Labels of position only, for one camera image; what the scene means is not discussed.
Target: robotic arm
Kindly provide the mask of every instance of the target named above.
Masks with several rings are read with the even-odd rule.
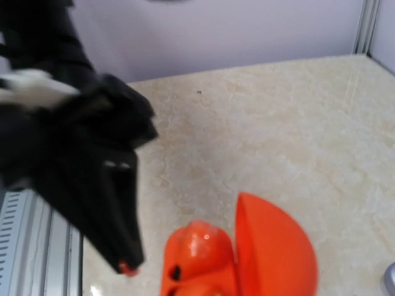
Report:
[[[0,86],[19,100],[0,104],[0,174],[10,190],[28,181],[116,272],[129,273],[144,261],[135,149],[157,136],[154,112],[124,82],[94,71],[71,4],[0,1],[0,55],[14,70]],[[49,94],[57,100],[36,104]]]

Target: white wall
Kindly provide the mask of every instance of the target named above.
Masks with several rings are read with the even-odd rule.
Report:
[[[372,56],[395,73],[395,1],[381,0],[370,49]]]
[[[127,81],[350,54],[363,0],[75,0],[96,68]]]

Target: marble surface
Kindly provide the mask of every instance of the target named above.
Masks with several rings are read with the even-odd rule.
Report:
[[[118,276],[85,241],[84,296],[158,295],[164,245],[202,218],[233,233],[239,191],[289,212],[320,265],[319,296],[385,295],[395,261],[395,77],[363,56],[133,84],[160,138],[139,150],[147,262]]]

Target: beige tabletop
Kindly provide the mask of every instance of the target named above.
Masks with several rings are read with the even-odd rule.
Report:
[[[319,296],[385,295],[395,261],[395,78],[362,56],[300,60],[132,85],[160,138],[139,150],[146,263],[116,275],[87,241],[84,296],[156,296],[164,245],[202,218],[233,233],[239,191],[306,230]]]

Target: red tip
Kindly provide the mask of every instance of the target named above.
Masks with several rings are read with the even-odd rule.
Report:
[[[136,276],[138,274],[137,269],[136,270],[130,269],[130,267],[124,261],[121,261],[118,267],[121,273],[129,278],[132,278],[133,276]]]

